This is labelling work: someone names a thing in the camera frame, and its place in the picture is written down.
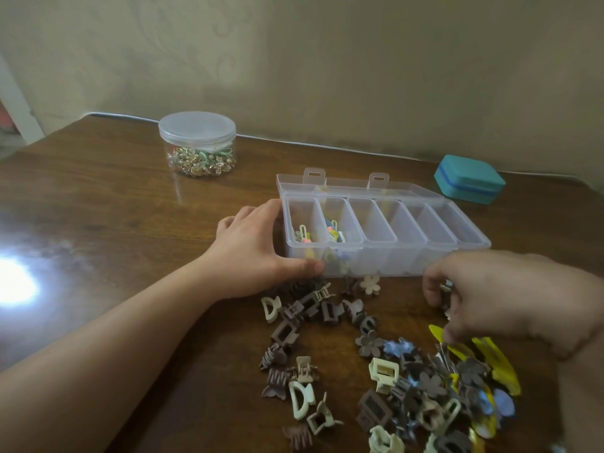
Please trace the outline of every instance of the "wooden table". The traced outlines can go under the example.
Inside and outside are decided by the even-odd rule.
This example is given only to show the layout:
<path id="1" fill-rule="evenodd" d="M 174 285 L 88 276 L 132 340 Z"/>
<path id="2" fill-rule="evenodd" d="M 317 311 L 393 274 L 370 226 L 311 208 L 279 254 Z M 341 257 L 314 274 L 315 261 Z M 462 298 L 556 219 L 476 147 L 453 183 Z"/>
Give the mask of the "wooden table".
<path id="1" fill-rule="evenodd" d="M 238 167 L 212 179 L 174 176 L 157 127 L 89 116 L 0 163 L 0 250 L 25 266 L 39 287 L 31 303 L 0 309 L 0 366 L 6 368 L 101 315 L 207 249 L 217 221 L 243 205 L 277 197 L 276 174 L 321 167 L 329 176 L 394 181 L 435 189 L 435 165 L 366 154 L 238 139 Z M 504 175 L 490 206 L 460 202 L 493 248 L 544 254 L 604 274 L 601 197 L 571 181 Z M 403 336 L 434 351 L 428 324 L 444 318 L 422 298 L 419 278 L 383 280 L 366 302 L 382 337 Z M 258 370 L 274 329 L 259 296 L 210 309 L 110 447 L 122 451 L 284 452 L 291 404 L 261 399 Z M 366 452 L 356 404 L 374 383 L 354 344 L 358 332 L 305 324 L 298 355 L 321 371 L 345 422 L 316 451 Z M 541 451 L 561 432 L 555 363 L 537 343 L 497 340 L 523 386 L 517 418 L 489 451 Z"/>

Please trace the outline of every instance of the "white round lid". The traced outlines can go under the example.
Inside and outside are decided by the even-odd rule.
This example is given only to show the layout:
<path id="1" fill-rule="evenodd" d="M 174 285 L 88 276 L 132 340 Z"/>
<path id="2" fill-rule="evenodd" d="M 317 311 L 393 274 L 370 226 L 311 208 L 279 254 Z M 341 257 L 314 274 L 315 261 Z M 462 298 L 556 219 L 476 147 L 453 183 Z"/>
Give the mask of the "white round lid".
<path id="1" fill-rule="evenodd" d="M 168 143 L 198 147 L 231 141 L 235 122 L 226 116 L 203 111 L 170 114 L 159 122 L 159 134 Z"/>

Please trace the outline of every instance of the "teal box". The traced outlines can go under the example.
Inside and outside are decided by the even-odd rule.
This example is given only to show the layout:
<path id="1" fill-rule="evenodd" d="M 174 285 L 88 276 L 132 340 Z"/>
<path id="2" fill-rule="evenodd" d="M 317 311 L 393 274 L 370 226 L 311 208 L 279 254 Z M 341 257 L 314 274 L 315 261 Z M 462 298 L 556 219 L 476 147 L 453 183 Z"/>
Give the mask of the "teal box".
<path id="1" fill-rule="evenodd" d="M 506 185 L 486 162 L 451 154 L 443 158 L 434 178 L 445 196 L 484 205 L 489 205 Z"/>

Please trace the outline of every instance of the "blue stripe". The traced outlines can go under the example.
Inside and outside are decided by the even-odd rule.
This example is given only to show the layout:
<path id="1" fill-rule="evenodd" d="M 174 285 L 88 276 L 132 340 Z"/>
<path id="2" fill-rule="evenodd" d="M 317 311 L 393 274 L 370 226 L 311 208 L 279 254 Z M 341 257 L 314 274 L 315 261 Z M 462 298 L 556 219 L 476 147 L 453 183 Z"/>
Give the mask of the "blue stripe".
<path id="1" fill-rule="evenodd" d="M 499 191 L 497 191 L 497 192 L 496 191 L 488 191 L 488 190 L 485 190 L 485 189 L 479 189 L 477 187 L 463 186 L 463 185 L 455 184 L 455 183 L 451 182 L 451 180 L 449 179 L 449 176 L 447 175 L 447 172 L 446 172 L 446 170 L 445 170 L 445 168 L 443 167 L 442 164 L 439 165 L 439 172 L 440 172 L 440 174 L 442 174 L 443 179 L 445 180 L 445 182 L 449 186 L 451 186 L 452 188 L 459 189 L 461 191 L 475 192 L 477 194 L 483 194 L 485 196 L 496 196 L 496 195 L 499 194 Z"/>

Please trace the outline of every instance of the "beige wall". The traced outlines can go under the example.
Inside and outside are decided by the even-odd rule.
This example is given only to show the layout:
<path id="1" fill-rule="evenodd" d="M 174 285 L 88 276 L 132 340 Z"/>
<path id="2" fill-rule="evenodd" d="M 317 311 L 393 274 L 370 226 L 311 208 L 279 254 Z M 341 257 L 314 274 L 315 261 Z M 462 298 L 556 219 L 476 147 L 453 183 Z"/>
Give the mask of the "beige wall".
<path id="1" fill-rule="evenodd" d="M 604 0 L 0 0 L 0 52 L 47 133 L 203 109 L 604 185 Z"/>

